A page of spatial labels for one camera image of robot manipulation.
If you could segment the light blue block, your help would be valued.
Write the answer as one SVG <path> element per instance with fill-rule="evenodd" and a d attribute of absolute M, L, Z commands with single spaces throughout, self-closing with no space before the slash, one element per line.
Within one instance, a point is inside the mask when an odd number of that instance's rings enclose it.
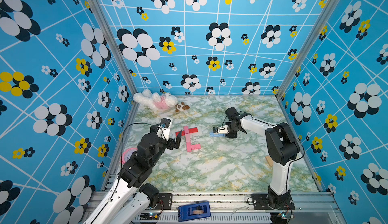
<path fill-rule="evenodd" d="M 210 132 L 210 133 L 209 133 L 209 136 L 210 136 L 210 137 L 220 137 L 220 138 L 225 138 L 225 134 L 217 134 L 217 133 L 213 133 L 213 132 Z"/>

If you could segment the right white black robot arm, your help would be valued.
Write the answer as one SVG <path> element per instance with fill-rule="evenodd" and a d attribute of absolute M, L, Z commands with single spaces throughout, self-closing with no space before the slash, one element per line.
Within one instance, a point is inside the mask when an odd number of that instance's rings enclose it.
<path fill-rule="evenodd" d="M 300 141 L 294 137 L 287 123 L 271 124 L 253 118 L 249 113 L 237 111 L 234 107 L 225 111 L 228 121 L 224 126 L 214 127 L 214 133 L 225 134 L 228 138 L 237 138 L 237 132 L 252 131 L 266 139 L 267 151 L 273 161 L 272 180 L 268 187 L 267 205 L 272 209 L 286 206 L 294 210 L 295 206 L 289 189 L 292 165 L 298 160 Z"/>

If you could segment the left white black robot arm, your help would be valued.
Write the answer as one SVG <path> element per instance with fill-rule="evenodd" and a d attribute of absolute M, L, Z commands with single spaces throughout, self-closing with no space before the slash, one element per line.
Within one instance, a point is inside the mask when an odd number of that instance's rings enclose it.
<path fill-rule="evenodd" d="M 112 188 L 96 209 L 84 221 L 85 224 L 129 224 L 148 207 L 155 207 L 159 190 L 144 181 L 153 172 L 166 149 L 180 147 L 182 132 L 176 139 L 169 138 L 172 120 L 163 118 L 152 125 L 118 173 Z"/>

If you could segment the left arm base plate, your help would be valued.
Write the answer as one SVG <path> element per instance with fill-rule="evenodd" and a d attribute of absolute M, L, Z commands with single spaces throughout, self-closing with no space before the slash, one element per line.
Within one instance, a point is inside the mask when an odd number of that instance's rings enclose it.
<path fill-rule="evenodd" d="M 173 194 L 171 193 L 160 193 L 157 196 L 157 200 L 155 202 L 155 207 L 152 209 L 156 210 L 170 210 L 172 207 Z"/>

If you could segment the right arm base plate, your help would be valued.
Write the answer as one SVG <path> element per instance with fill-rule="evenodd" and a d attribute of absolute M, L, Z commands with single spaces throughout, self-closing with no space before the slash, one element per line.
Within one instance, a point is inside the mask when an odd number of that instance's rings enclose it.
<path fill-rule="evenodd" d="M 289 194 L 276 195 L 269 194 L 252 194 L 251 198 L 255 210 L 295 210 L 295 205 Z"/>

